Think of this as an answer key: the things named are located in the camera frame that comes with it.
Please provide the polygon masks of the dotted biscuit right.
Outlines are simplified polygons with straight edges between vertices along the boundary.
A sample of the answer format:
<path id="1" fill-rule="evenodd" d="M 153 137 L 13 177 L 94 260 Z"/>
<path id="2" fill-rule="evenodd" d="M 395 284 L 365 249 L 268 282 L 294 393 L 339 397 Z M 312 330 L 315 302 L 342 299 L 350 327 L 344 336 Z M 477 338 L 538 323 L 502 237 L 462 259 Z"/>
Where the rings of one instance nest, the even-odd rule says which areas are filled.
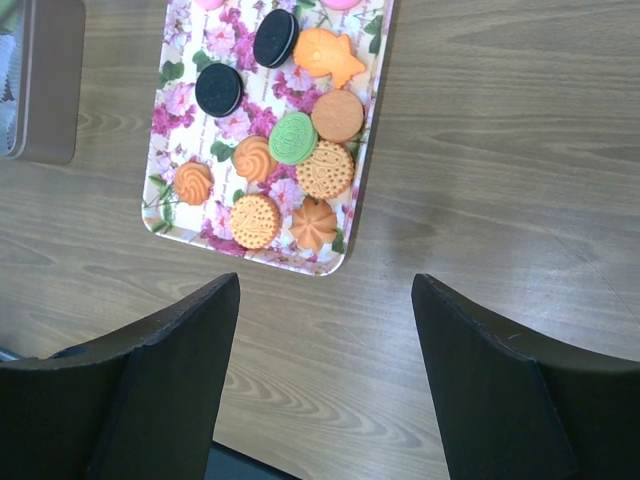
<path id="1" fill-rule="evenodd" d="M 321 140 L 311 155 L 296 166 L 296 178 L 307 195 L 330 200 L 349 188 L 354 169 L 354 161 L 342 145 Z"/>

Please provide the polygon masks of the orange swirl cookie left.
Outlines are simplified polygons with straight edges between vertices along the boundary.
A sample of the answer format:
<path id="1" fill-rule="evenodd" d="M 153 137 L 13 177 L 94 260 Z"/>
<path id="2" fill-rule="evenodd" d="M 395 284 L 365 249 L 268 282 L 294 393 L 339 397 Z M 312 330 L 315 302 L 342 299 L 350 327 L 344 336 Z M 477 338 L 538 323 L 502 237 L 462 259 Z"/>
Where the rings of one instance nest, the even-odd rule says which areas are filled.
<path id="1" fill-rule="evenodd" d="M 187 162 L 176 170 L 174 191 L 181 202 L 197 206 L 209 198 L 213 184 L 211 170 L 207 165 Z"/>

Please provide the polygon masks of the brown cookie tin box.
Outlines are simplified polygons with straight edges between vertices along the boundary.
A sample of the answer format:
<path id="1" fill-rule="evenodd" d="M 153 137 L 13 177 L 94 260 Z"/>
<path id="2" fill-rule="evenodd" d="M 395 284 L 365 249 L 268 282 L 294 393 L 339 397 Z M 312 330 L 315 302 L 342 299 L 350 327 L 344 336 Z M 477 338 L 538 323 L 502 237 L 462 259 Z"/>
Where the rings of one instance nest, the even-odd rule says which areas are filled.
<path id="1" fill-rule="evenodd" d="M 73 158 L 86 9 L 82 1 L 1 3 L 1 157 Z"/>

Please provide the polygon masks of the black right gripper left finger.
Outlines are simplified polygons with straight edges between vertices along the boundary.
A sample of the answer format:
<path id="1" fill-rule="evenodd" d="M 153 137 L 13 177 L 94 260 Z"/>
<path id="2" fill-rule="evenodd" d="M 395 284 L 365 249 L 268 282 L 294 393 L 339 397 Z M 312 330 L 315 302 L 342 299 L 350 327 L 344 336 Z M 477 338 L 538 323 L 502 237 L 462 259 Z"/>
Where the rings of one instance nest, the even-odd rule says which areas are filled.
<path id="1" fill-rule="evenodd" d="M 46 359 L 1 365 L 5 479 L 200 479 L 239 312 L 236 274 Z"/>

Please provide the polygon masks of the dotted biscuit bottom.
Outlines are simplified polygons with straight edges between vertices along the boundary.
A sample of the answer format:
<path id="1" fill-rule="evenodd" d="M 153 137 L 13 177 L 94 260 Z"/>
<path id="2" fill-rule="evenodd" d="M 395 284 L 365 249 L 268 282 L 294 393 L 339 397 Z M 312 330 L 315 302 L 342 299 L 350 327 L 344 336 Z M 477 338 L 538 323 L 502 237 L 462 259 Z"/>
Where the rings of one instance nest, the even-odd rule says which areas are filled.
<path id="1" fill-rule="evenodd" d="M 275 202 L 261 194 L 247 194 L 233 205 L 230 228 L 233 239 L 249 250 L 268 246 L 278 235 L 280 211 Z"/>

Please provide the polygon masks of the floral serving tray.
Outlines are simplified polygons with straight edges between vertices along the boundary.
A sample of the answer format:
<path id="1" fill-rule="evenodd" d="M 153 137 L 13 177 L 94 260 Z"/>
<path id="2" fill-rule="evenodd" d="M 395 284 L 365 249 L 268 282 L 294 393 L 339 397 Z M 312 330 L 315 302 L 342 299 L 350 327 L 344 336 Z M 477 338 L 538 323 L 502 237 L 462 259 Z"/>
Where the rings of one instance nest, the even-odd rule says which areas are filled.
<path id="1" fill-rule="evenodd" d="M 333 273 L 352 235 L 393 10 L 390 1 L 170 2 L 146 228 Z"/>

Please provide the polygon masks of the pink cookie right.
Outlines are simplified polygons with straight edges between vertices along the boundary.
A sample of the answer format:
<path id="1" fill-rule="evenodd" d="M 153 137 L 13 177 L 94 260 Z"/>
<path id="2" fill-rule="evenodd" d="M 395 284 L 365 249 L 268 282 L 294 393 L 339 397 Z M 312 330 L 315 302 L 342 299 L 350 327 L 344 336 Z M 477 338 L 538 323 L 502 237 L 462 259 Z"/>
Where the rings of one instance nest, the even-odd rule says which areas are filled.
<path id="1" fill-rule="evenodd" d="M 337 11 L 349 10 L 361 3 L 361 0 L 321 0 L 323 6 Z"/>

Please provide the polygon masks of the orange swirl cookie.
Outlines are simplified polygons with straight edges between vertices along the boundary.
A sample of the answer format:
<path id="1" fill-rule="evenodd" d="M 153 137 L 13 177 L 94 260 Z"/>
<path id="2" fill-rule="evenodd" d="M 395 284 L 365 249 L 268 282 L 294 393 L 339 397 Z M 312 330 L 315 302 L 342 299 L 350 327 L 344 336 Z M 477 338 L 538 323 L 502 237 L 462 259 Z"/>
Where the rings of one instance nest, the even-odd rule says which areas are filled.
<path id="1" fill-rule="evenodd" d="M 263 183 L 276 170 L 277 161 L 271 156 L 268 139 L 251 135 L 235 149 L 233 164 L 237 174 L 248 183 Z"/>
<path id="2" fill-rule="evenodd" d="M 211 170 L 207 165 L 187 162 L 176 170 L 174 191 L 181 202 L 197 206 L 209 198 L 213 184 Z"/>

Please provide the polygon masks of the green cookie lower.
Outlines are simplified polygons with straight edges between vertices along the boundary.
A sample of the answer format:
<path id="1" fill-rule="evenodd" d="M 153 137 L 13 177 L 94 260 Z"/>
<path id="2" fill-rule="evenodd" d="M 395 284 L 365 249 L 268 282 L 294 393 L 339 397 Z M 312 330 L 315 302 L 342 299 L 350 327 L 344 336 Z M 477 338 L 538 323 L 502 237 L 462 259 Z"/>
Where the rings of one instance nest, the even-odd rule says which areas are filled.
<path id="1" fill-rule="evenodd" d="M 269 151 L 279 163 L 297 165 L 306 160 L 318 143 L 318 133 L 309 115 L 294 112 L 284 115 L 269 136 Z"/>

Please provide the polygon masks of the orange fish shaped cookie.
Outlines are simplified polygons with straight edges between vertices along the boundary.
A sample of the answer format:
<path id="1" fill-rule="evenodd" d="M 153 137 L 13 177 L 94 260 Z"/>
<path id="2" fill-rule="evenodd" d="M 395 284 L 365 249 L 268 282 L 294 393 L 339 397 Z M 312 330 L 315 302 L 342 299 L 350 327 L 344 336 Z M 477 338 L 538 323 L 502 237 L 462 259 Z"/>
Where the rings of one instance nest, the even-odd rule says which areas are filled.
<path id="1" fill-rule="evenodd" d="M 342 89 L 354 76 L 367 69 L 352 52 L 347 34 L 338 35 L 324 28 L 303 30 L 293 58 L 294 63 L 307 70 L 313 78 L 330 76 L 337 89 Z"/>

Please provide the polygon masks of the plain brown round cookie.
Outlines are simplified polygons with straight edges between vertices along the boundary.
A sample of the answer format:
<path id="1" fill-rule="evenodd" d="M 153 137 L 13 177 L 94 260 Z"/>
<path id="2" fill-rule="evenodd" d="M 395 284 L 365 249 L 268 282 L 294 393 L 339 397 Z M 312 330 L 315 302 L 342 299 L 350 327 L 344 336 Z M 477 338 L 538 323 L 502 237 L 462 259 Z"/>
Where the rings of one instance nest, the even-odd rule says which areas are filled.
<path id="1" fill-rule="evenodd" d="M 364 107 L 355 94 L 341 89 L 331 90 L 314 104 L 311 120 L 322 139 L 344 143 L 361 130 Z"/>

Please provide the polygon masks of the orange swirl cookie centre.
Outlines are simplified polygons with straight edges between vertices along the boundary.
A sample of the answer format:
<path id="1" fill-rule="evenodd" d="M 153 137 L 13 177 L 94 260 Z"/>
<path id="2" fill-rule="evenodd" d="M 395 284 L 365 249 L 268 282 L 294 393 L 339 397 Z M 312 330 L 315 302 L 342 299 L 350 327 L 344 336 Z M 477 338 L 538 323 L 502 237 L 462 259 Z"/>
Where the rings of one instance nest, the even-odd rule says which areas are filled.
<path id="1" fill-rule="evenodd" d="M 233 164 L 237 174 L 248 183 L 263 183 L 276 170 L 277 161 L 271 156 L 268 139 L 251 135 L 235 149 Z"/>

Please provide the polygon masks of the black sandwich cookie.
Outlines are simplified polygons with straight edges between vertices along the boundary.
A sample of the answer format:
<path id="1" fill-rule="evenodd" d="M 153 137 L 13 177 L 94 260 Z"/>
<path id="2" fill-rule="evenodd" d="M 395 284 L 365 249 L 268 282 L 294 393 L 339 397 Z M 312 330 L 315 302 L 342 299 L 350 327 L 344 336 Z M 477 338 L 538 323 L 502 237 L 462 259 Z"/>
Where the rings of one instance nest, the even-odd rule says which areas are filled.
<path id="1" fill-rule="evenodd" d="M 199 107 L 216 118 L 232 114 L 240 105 L 243 93 L 244 85 L 240 74 L 222 63 L 207 66 L 195 85 Z"/>
<path id="2" fill-rule="evenodd" d="M 253 54 L 256 62 L 266 68 L 280 67 L 291 56 L 300 27 L 297 18 L 283 9 L 265 16 L 256 32 Z"/>

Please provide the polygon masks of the pink cookie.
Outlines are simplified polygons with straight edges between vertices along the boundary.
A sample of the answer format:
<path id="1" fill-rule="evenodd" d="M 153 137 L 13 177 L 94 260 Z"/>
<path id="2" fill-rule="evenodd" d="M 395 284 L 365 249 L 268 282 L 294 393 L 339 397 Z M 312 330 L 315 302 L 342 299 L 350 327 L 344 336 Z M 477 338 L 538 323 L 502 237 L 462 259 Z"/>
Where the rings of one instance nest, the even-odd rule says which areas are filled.
<path id="1" fill-rule="evenodd" d="M 349 10 L 361 3 L 361 0 L 321 0 L 323 6 L 337 11 Z"/>
<path id="2" fill-rule="evenodd" d="M 214 10 L 225 3 L 225 0 L 194 0 L 194 2 L 205 10 Z"/>

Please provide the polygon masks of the pink cookie left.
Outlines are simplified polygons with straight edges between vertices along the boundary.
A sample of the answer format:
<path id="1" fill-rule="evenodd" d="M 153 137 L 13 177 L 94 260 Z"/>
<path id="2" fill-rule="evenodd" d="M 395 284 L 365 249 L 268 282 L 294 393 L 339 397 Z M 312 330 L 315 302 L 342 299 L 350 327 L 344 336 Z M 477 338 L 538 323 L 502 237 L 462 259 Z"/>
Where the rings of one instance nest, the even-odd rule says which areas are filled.
<path id="1" fill-rule="evenodd" d="M 194 2 L 205 10 L 214 10 L 225 3 L 225 0 L 194 0 Z"/>

